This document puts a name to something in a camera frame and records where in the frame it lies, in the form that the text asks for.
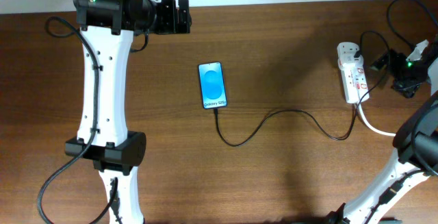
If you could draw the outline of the blue Galaxy smartphone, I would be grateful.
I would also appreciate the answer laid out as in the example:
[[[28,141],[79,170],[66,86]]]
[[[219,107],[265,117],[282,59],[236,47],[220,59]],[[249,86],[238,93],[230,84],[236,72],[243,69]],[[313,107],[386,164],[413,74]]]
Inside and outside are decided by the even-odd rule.
[[[226,107],[227,94],[221,63],[199,64],[198,76],[203,108],[208,110]]]

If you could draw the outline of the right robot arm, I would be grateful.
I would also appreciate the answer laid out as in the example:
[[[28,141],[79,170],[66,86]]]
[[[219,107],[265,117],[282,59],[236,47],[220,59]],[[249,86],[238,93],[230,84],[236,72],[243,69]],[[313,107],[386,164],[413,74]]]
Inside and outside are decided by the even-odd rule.
[[[437,41],[418,43],[398,69],[414,77],[411,86],[428,80],[430,98],[392,134],[393,151],[381,173],[357,198],[330,212],[324,223],[376,224],[410,189],[437,176]]]

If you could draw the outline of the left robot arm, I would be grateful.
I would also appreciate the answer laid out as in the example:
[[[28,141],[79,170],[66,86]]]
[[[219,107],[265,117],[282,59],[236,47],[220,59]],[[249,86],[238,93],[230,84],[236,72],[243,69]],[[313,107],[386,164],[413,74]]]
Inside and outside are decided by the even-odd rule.
[[[73,0],[85,63],[79,130],[65,152],[91,160],[105,186],[111,223],[143,223],[138,167],[146,151],[143,132],[125,118],[127,62],[138,35],[187,34],[188,0]]]

